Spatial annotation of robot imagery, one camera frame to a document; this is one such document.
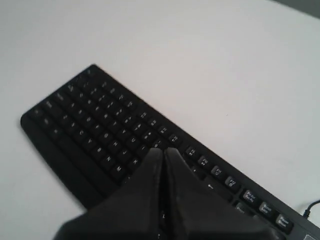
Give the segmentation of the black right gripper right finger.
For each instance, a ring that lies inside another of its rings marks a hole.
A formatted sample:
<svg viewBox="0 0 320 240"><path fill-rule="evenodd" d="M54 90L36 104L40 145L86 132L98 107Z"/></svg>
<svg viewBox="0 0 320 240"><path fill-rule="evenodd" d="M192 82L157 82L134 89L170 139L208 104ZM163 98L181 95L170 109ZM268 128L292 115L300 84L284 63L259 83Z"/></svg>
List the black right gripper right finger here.
<svg viewBox="0 0 320 240"><path fill-rule="evenodd" d="M164 151L167 235L171 240L273 240L261 220L240 213L205 186L175 148Z"/></svg>

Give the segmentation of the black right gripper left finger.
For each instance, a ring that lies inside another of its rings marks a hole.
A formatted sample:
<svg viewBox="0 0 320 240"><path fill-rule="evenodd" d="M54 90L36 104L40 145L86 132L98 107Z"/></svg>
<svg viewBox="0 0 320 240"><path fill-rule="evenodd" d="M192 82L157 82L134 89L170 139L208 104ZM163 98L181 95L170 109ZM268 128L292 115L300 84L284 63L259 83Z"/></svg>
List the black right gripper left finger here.
<svg viewBox="0 0 320 240"><path fill-rule="evenodd" d="M112 196L65 222L56 240L156 240L163 151L152 148L131 179Z"/></svg>

